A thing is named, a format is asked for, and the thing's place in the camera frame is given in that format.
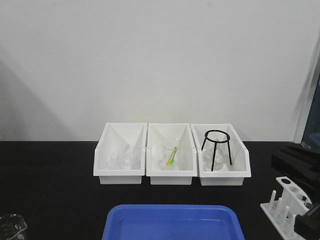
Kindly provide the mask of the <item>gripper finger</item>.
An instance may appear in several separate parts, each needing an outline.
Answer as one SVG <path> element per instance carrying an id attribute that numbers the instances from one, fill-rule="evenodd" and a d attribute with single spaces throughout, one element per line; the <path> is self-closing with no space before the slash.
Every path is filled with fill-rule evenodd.
<path id="1" fill-rule="evenodd" d="M 320 151 L 287 143 L 271 155 L 271 167 L 300 186 L 312 200 L 320 199 Z"/>
<path id="2" fill-rule="evenodd" d="M 295 217 L 294 231 L 301 237 L 320 236 L 320 204 L 314 204 L 304 215 Z"/>

